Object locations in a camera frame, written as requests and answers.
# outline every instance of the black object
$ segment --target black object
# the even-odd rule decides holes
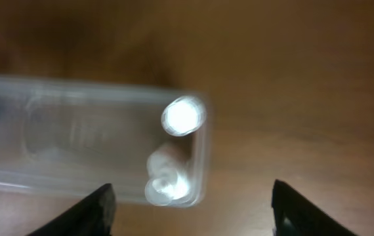
[[[109,236],[115,209],[113,187],[104,184],[29,236]]]
[[[279,180],[274,182],[272,208],[275,236],[356,236]]]

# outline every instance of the brown wooden surface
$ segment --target brown wooden surface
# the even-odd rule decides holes
[[[121,205],[116,235],[271,235],[275,178],[374,235],[374,0],[0,0],[0,73],[209,95],[206,198]],[[0,235],[73,202],[2,193]]]

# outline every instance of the plastic bin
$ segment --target plastic bin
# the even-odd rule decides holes
[[[0,190],[84,197],[112,183],[118,201],[196,204],[208,122],[185,136],[171,136],[161,124],[165,108],[185,95],[197,98],[160,88],[0,78]],[[184,184],[176,197],[154,192],[175,191],[175,183]]]

